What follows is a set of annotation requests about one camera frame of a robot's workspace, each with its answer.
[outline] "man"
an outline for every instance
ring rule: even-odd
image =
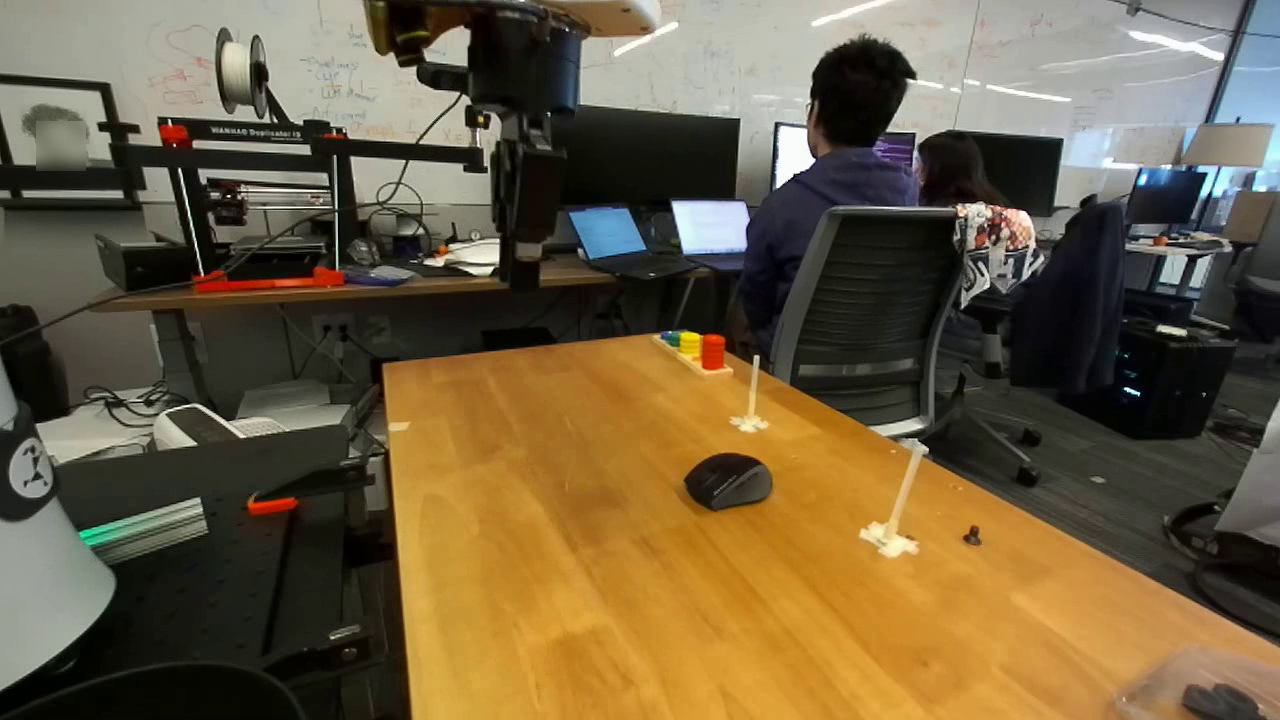
[[[748,226],[744,314],[754,353],[766,353],[773,324],[811,229],[833,206],[917,206],[912,171],[885,163],[872,144],[892,124],[917,69],[885,40],[860,35],[811,69],[808,151],[814,163],[764,197]]]
[[[80,112],[60,103],[34,103],[25,117],[25,130],[42,151],[42,163],[90,163],[86,156],[86,124]]]

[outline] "computer mouse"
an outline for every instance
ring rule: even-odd
[[[773,471],[754,456],[716,454],[685,478],[696,505],[720,513],[741,505],[761,505],[773,493]]]

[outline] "box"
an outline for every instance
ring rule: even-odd
[[[1200,436],[1231,358],[1237,341],[1207,330],[1128,319],[1107,426],[1139,439]]]

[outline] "desk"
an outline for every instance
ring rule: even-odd
[[[606,289],[612,275],[591,271],[574,257],[554,257],[542,261],[541,289],[547,294],[568,294],[568,289]],[[404,302],[447,302],[447,296],[498,296],[506,294],[504,280],[495,275],[419,275],[399,289],[369,289],[369,285],[347,285],[347,289],[291,289],[291,294],[193,294],[193,289],[173,289],[173,294],[130,294],[94,303],[94,314],[150,314],[157,324],[157,343],[165,358],[165,390],[173,395],[193,395],[213,410],[215,405],[209,393],[209,374],[195,353],[195,334],[188,324],[188,314],[272,314],[272,307],[322,307],[322,303],[404,303]]]
[[[1157,257],[1149,294],[1159,289],[1162,261],[1180,257],[1180,261],[1183,261],[1183,271],[1180,271],[1170,296],[1189,296],[1189,285],[1190,285],[1190,275],[1195,275],[1195,263],[1200,263],[1203,257],[1231,253],[1231,244],[1226,244],[1226,241],[1221,241],[1221,244],[1217,244],[1217,241],[1203,241],[1203,244],[1189,247],[1189,244],[1128,241],[1125,253],[1130,253],[1130,257]]]
[[[1105,716],[1174,648],[1280,666],[984,489],[744,369],[696,378],[646,336],[386,369],[412,716]],[[751,454],[766,505],[701,513],[685,471]]]
[[[541,289],[591,289],[612,285],[612,275],[591,271],[589,263],[564,257],[547,261],[541,271]],[[417,302],[417,296],[477,296],[477,294],[506,294],[495,275],[419,275],[396,289],[291,289],[291,294],[130,294],[94,303],[94,314],[188,314],[188,307],[254,307],[254,303],[369,303],[369,302]]]

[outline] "wall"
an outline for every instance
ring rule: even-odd
[[[674,31],[624,56],[615,56],[624,40],[589,40],[585,100],[741,117],[741,197],[761,200],[773,124],[803,122],[814,56],[857,31],[876,31],[898,45],[919,72],[894,130],[1067,137],[1060,206],[1076,206],[1089,194],[1125,194],[1128,159],[1174,156],[1183,130],[1203,122],[1221,72],[1212,53],[1226,47],[1238,17],[1238,0],[1143,0],[1170,20],[1128,17],[1115,0],[885,0],[811,28],[814,17],[838,9],[850,0],[665,0],[665,20],[674,20]],[[233,28],[241,40],[261,31],[282,109],[336,122],[353,137],[412,141],[447,103],[369,47],[360,0],[4,5],[0,72],[106,81],[120,112],[144,130],[150,117],[225,117],[213,90],[215,28]],[[1195,40],[1203,53],[1174,53],[1152,35]],[[445,35],[432,61],[463,61],[463,31]],[[1159,137],[1159,144],[1130,151],[1130,137]],[[463,144],[466,132],[450,117],[432,141]],[[386,175],[396,163],[360,163],[360,197],[369,200]],[[432,206],[436,226],[447,229],[463,218],[463,232],[486,232],[486,175],[412,170],[408,180]],[[161,175],[150,175],[146,200],[165,200]],[[90,229],[104,226],[120,219],[7,218],[0,302],[25,302],[53,317],[100,294]],[[90,317],[54,330],[53,341],[73,360],[76,385],[141,385],[157,378],[144,330],[141,317]]]

